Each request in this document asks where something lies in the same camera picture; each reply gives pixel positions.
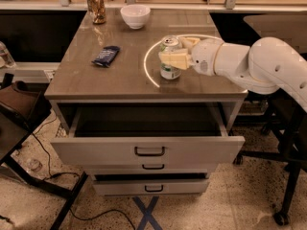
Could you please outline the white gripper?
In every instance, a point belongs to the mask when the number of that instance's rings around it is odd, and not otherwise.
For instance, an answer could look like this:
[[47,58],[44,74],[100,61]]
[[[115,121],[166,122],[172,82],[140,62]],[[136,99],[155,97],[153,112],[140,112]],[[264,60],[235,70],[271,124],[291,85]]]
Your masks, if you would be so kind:
[[162,63],[186,70],[193,66],[194,70],[206,76],[214,76],[214,61],[220,47],[224,44],[218,38],[200,40],[197,37],[182,37],[183,49],[163,51],[158,54]]

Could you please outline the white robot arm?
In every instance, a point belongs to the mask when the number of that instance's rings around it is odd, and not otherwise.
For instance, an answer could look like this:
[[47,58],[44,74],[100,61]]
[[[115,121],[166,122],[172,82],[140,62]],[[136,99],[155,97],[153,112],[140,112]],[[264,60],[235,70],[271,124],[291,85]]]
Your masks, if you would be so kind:
[[283,89],[307,111],[307,60],[286,42],[263,37],[253,45],[219,38],[172,38],[158,53],[162,63],[206,76],[223,76],[251,92],[267,95]]

